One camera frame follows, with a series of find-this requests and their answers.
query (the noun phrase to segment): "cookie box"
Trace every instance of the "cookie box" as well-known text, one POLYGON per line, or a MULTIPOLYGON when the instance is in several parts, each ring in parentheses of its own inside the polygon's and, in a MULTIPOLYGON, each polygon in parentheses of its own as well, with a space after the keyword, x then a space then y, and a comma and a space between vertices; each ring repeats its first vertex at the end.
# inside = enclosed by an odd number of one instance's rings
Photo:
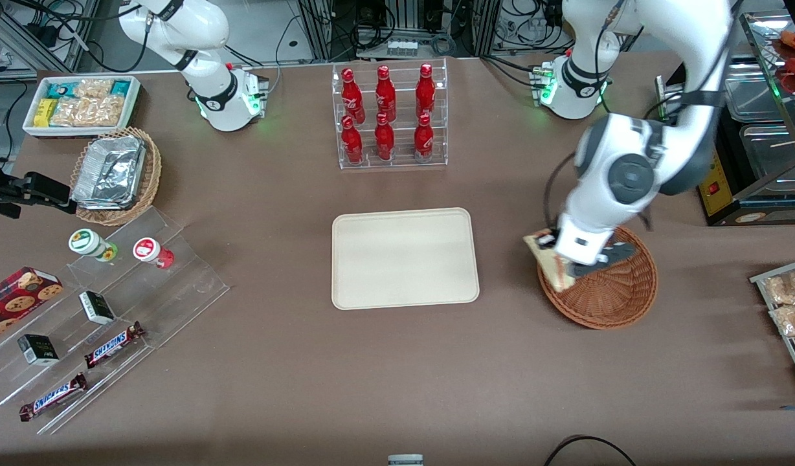
POLYGON ((50 274, 23 267, 0 283, 0 333, 63 290, 50 274))

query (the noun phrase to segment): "red lid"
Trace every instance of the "red lid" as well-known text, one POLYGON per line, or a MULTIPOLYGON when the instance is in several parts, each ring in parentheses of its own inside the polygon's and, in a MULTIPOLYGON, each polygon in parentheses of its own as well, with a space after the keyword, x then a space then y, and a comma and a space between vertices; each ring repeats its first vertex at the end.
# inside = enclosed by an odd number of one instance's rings
POLYGON ((341 71, 341 76, 343 76, 343 82, 350 83, 354 80, 354 71, 351 71, 351 68, 344 68, 341 71))

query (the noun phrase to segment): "small black box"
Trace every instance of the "small black box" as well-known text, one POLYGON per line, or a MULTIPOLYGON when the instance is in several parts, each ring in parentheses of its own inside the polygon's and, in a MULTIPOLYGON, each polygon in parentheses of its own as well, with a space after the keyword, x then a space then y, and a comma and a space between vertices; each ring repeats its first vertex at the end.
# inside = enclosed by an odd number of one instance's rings
POLYGON ((18 346, 27 362, 36 366, 52 366, 58 362, 58 354, 52 348, 49 337, 27 333, 18 339, 18 346))
POLYGON ((87 318, 90 321, 96 322, 96 324, 110 325, 113 323, 113 319, 116 319, 107 304, 107 300, 101 294, 87 290, 79 294, 78 298, 81 300, 81 307, 84 308, 84 312, 87 313, 87 318))

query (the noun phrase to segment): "acrylic stand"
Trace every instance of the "acrylic stand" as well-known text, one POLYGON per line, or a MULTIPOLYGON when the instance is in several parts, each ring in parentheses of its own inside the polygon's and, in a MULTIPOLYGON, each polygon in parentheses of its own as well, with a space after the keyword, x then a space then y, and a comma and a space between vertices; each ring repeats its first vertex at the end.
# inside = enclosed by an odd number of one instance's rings
POLYGON ((335 132, 337 133, 337 153, 342 169, 366 170, 371 168, 441 168, 448 161, 447 127, 449 124, 447 106, 447 61, 390 61, 389 74, 397 92, 397 118, 392 122, 395 133, 395 150, 392 161, 385 162, 377 156, 374 129, 377 127, 377 100, 374 89, 377 87, 377 71, 359 69, 356 65, 335 65, 332 70, 333 105, 335 106, 335 132), (435 82, 435 109, 431 115, 430 127, 434 132, 432 155, 429 162, 419 163, 415 160, 415 128, 418 127, 418 115, 415 112, 415 88, 421 74, 421 64, 432 65, 432 80, 435 82), (363 106, 366 111, 364 124, 357 125, 363 138, 363 163, 352 165, 343 148, 341 118, 345 115, 343 106, 343 80, 339 73, 344 68, 354 71, 354 80, 363 92, 363 106))
POLYGON ((101 263, 81 257, 57 272, 64 292, 51 304, 33 312, 25 322, 0 336, 0 406, 15 413, 83 372, 89 389, 72 395, 25 423, 38 434, 52 434, 83 410, 152 351, 193 321, 229 287, 208 263, 199 259, 179 233, 181 227, 150 207, 136 220, 120 227, 108 241, 118 247, 116 258, 101 263), (170 268, 158 269, 132 256, 138 239, 149 236, 173 251, 170 268), (78 295, 90 289, 104 295, 116 316, 110 325, 87 320, 78 295), (139 321, 146 335, 134 340, 93 369, 84 355, 139 321), (46 335, 60 361, 53 366, 27 364, 17 339, 24 333, 46 335))

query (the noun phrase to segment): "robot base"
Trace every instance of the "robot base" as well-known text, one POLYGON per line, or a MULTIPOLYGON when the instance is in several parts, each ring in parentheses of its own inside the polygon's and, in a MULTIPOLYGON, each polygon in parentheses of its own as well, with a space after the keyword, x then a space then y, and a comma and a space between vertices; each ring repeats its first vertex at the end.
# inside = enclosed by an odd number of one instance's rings
POLYGON ((237 78, 237 92, 223 109, 205 109, 199 99, 196 100, 202 116, 220 131, 236 131, 256 118, 265 118, 268 103, 267 80, 259 80, 255 74, 244 70, 232 70, 231 73, 237 78))

